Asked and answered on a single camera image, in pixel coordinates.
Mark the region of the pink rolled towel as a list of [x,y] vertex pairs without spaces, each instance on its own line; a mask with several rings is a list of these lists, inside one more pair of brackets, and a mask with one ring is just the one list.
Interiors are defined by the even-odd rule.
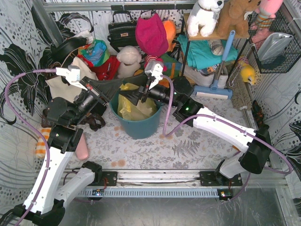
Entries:
[[80,161],[86,160],[89,157],[89,149],[84,134],[81,135],[75,154]]

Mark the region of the wooden black frame shelf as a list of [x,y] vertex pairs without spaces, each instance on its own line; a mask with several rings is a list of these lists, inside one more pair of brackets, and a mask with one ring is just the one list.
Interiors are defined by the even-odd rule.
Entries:
[[211,67],[217,69],[222,61],[222,56],[214,55],[208,42],[213,40],[221,41],[222,46],[225,47],[230,32],[234,30],[234,27],[230,26],[225,36],[218,35],[217,31],[214,30],[208,37],[202,37],[200,34],[196,37],[190,37],[187,34],[188,17],[188,13],[184,14],[182,22],[183,32],[177,38],[182,51],[182,75],[189,78],[194,84],[210,85],[213,82],[214,72],[209,69]]

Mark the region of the teal trash bin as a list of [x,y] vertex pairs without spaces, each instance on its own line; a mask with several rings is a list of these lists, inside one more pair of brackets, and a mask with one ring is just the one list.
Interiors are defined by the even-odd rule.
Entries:
[[118,97],[120,91],[132,91],[134,89],[138,88],[138,86],[127,83],[122,84],[120,86],[120,89],[117,91],[117,93],[114,95],[112,100],[110,101],[110,108],[115,114],[115,116],[118,118],[121,126],[123,127],[124,131],[133,139],[143,139],[148,138],[152,136],[158,129],[159,121],[160,121],[160,114],[161,110],[163,108],[163,105],[160,102],[154,101],[158,111],[151,116],[150,118],[147,118],[145,120],[141,121],[129,121],[125,120],[122,117],[118,116]]

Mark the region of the orange white checkered towel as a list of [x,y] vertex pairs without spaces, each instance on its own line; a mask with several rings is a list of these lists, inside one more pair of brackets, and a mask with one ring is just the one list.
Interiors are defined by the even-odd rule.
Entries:
[[[48,139],[49,139],[50,131],[51,131],[51,128],[42,128],[40,130],[42,136],[46,139],[46,141],[48,141]],[[46,155],[45,143],[44,143],[42,137],[39,136],[39,139],[35,146],[35,157],[44,158],[45,155]]]

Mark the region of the red cloth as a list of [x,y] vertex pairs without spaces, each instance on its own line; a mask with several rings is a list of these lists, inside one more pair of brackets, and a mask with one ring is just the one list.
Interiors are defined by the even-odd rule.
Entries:
[[94,72],[100,81],[112,80],[117,73],[120,61],[117,56],[112,55],[109,59],[99,67],[91,67],[90,70]]

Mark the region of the magenta cloth bag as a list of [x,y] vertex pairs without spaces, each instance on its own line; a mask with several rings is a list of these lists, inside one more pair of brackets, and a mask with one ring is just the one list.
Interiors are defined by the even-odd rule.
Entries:
[[138,18],[135,38],[140,49],[148,55],[159,57],[167,52],[166,31],[157,13],[148,19]]

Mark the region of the pink white plush doll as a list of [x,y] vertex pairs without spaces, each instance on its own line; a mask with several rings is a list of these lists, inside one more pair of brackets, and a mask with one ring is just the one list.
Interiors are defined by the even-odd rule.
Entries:
[[160,58],[160,57],[158,57],[158,56],[147,55],[147,56],[145,57],[144,68],[146,68],[147,64],[148,64],[150,61],[153,61],[153,60],[163,62],[163,59]]

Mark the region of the brown plush dog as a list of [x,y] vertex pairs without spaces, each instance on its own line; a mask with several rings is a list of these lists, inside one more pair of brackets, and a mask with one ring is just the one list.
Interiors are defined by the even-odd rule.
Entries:
[[260,0],[229,0],[224,4],[217,23],[217,34],[227,36],[233,27],[236,34],[243,37],[248,35],[249,13],[255,11]]

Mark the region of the metal base rail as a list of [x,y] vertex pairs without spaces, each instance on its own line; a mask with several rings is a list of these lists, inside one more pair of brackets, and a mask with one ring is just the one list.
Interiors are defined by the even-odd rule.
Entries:
[[67,171],[59,183],[57,197],[66,198],[217,198],[228,200],[247,188],[286,189],[282,174],[264,170],[261,174],[243,172],[220,185],[214,172],[199,169],[134,170],[104,169],[102,178],[91,183],[86,169]]

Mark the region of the white sneaker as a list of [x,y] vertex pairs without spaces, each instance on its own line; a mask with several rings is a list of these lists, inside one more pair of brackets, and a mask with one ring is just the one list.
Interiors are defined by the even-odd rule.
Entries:
[[219,79],[218,79],[218,84],[217,84],[217,87],[219,89],[223,89],[225,88],[226,86],[226,81],[228,80],[228,71],[226,69],[225,66],[222,67],[221,69],[221,73],[220,73],[220,76],[219,76]]
[[184,75],[192,80],[195,84],[204,87],[210,87],[214,79],[214,73],[204,75],[188,66],[185,66]]

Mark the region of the yellow trash bag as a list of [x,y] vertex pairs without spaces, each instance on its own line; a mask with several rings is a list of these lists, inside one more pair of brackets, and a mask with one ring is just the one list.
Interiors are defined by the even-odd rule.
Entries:
[[132,104],[127,98],[119,94],[118,116],[129,121],[141,121],[150,118],[158,111],[155,102],[147,98],[146,102],[138,101],[137,105]]

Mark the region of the white sneaker right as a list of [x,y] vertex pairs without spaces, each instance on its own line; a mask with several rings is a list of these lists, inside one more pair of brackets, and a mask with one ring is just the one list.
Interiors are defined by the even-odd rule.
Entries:
[[226,81],[228,80],[228,71],[226,69],[225,66],[222,67],[221,69],[221,73],[220,73],[220,76],[219,76],[219,79],[218,79],[218,84],[217,84],[217,87],[219,89],[223,89],[225,88],[226,86]]

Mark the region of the white sneaker left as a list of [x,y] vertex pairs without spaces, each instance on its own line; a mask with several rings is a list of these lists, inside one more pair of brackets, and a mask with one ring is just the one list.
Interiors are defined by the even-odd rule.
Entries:
[[214,73],[204,75],[188,66],[185,66],[184,75],[192,80],[195,84],[204,87],[210,87],[214,79]]

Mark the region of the cream canvas tote bag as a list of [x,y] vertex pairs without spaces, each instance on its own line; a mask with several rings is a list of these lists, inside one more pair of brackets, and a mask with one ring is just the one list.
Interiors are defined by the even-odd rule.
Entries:
[[[73,59],[71,65],[78,66],[80,68],[81,79],[86,76],[88,78],[98,80],[96,73],[91,71],[86,63],[84,63],[84,61],[82,61],[77,56]],[[62,78],[63,76],[57,76],[46,80],[46,83],[50,88],[51,97],[62,97],[72,103],[74,101],[74,98],[81,93],[82,89],[73,85],[63,83]]]

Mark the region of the blue floor mop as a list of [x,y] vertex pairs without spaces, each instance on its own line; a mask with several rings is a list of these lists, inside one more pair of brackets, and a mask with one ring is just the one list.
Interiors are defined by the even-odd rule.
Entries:
[[193,94],[195,96],[211,97],[211,98],[218,98],[218,99],[231,99],[232,98],[232,94],[233,94],[232,90],[218,88],[218,82],[219,82],[219,78],[220,78],[220,75],[222,72],[223,65],[227,59],[227,56],[230,51],[230,47],[233,43],[235,33],[236,33],[235,30],[230,31],[226,45],[224,47],[222,61],[219,65],[218,70],[214,74],[214,80],[213,80],[212,84],[209,87],[198,86],[198,85],[194,86]]

